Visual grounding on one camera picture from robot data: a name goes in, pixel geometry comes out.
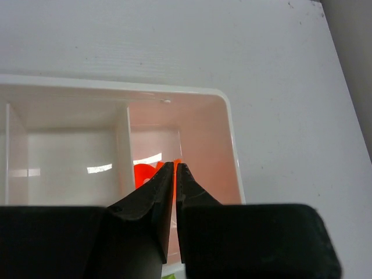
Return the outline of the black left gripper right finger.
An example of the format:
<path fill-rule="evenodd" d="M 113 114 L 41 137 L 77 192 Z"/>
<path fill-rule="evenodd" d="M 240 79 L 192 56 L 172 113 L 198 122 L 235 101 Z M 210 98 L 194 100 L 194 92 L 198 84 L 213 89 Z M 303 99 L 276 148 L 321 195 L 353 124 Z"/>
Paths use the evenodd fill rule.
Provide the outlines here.
<path fill-rule="evenodd" d="M 187 278 L 232 278 L 213 235 L 215 210 L 221 203 L 200 186 L 189 167 L 176 171 L 177 233 Z"/>

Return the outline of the orange round dish lego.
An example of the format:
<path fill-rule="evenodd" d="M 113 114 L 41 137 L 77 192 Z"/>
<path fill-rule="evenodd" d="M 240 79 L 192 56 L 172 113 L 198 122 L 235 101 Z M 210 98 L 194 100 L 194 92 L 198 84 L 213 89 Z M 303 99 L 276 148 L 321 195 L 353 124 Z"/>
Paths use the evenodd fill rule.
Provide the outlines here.
<path fill-rule="evenodd" d="M 158 162 L 156 166 L 152 166 L 150 164 L 137 164 L 134 166 L 134 180 L 135 180 L 135 188 L 138 189 L 147 181 L 149 181 L 157 171 L 164 165 L 163 162 Z"/>

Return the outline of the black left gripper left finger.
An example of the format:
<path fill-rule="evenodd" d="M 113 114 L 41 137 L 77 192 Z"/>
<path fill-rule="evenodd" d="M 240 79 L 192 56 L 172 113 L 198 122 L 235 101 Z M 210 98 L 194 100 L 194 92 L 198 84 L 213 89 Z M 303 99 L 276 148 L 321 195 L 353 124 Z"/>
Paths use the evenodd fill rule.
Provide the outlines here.
<path fill-rule="evenodd" d="M 160 278 L 167 262 L 174 164 L 166 162 L 144 185 L 109 206 L 102 278 Z"/>

